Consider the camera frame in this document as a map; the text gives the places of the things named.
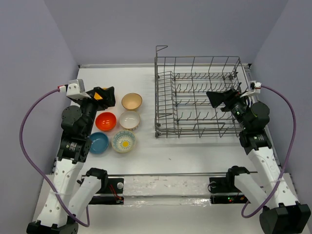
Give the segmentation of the orange bowl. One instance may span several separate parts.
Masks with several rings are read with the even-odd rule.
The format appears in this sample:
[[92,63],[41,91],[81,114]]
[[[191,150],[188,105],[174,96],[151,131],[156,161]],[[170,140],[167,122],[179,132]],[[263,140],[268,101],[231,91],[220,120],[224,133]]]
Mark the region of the orange bowl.
[[96,117],[95,125],[101,131],[110,131],[117,124],[116,116],[111,112],[103,112]]

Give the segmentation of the beige bowl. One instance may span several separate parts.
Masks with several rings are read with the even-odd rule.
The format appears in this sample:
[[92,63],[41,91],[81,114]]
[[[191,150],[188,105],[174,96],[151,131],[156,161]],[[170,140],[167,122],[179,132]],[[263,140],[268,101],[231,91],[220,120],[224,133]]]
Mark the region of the beige bowl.
[[122,98],[121,104],[125,109],[134,111],[142,105],[142,101],[143,99],[141,95],[137,93],[128,93]]

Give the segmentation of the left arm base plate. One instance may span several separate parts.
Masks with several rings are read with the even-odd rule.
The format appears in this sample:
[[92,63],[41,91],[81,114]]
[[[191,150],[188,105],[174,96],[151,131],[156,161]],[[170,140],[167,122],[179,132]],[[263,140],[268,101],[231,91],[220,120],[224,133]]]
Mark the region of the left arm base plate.
[[100,180],[101,188],[92,197],[89,205],[122,205],[124,203],[124,179],[121,177],[104,178],[95,176]]

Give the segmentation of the metal rail bar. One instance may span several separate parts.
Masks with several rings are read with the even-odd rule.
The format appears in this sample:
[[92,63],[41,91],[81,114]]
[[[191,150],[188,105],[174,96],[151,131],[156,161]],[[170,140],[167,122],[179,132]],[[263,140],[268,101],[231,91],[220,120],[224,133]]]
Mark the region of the metal rail bar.
[[153,173],[153,174],[108,174],[110,177],[126,176],[224,176],[226,172],[214,173]]

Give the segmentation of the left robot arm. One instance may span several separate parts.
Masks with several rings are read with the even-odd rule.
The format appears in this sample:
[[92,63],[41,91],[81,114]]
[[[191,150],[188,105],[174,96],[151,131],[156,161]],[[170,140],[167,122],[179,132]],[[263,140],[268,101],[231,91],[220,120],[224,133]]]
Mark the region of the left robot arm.
[[[54,179],[51,180],[26,152],[23,130],[33,109],[46,97],[60,92],[65,92],[75,105],[66,107],[61,114],[63,132],[56,156]],[[90,226],[88,205],[97,192],[102,193],[107,189],[107,171],[89,169],[78,191],[74,193],[73,190],[91,148],[90,136],[96,113],[114,107],[115,104],[113,86],[105,89],[94,87],[85,91],[81,85],[72,83],[44,94],[27,111],[19,130],[20,147],[26,160],[50,186],[47,200],[36,221],[27,226],[28,234],[75,234],[79,226]]]

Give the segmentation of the white bowl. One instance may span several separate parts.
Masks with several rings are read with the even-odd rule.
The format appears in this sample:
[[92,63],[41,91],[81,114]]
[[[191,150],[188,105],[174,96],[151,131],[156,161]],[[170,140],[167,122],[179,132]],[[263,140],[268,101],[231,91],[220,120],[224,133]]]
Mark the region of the white bowl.
[[119,123],[126,130],[134,130],[140,124],[141,118],[136,111],[125,111],[119,117]]

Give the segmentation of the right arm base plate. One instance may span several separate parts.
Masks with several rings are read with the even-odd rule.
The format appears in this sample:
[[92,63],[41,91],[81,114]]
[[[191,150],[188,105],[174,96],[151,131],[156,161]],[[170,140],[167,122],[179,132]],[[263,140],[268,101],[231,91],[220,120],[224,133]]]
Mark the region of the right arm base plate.
[[239,189],[227,182],[225,177],[210,177],[207,189],[212,205],[245,204],[248,201]]

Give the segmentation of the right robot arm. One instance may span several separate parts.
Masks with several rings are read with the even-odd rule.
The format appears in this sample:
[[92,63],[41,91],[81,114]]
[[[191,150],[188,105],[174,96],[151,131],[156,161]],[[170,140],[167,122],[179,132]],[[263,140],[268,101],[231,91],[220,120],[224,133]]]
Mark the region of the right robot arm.
[[236,89],[226,92],[206,93],[213,108],[224,104],[223,112],[231,112],[242,128],[239,134],[241,146],[250,159],[259,179],[259,186],[244,167],[233,166],[227,172],[224,185],[229,191],[237,189],[254,206],[251,214],[259,214],[259,223],[265,234],[300,234],[303,232],[311,210],[301,204],[284,179],[285,168],[279,168],[274,158],[273,146],[265,132],[270,121],[270,109],[263,102],[246,103],[248,93]]

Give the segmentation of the patterned sunflower bowl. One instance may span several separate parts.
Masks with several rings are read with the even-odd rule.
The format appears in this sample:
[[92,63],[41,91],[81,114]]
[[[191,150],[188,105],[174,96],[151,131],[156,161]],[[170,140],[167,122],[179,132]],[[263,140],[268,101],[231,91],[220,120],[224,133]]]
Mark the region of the patterned sunflower bowl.
[[136,137],[132,131],[121,130],[112,138],[112,147],[118,153],[127,153],[133,149]]

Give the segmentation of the blue bowl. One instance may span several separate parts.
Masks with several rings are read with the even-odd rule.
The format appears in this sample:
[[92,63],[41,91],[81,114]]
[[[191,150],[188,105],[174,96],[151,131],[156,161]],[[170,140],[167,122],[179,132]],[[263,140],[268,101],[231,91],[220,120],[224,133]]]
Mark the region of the blue bowl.
[[108,148],[109,138],[102,132],[95,132],[91,134],[90,140],[92,143],[89,152],[92,154],[102,154]]

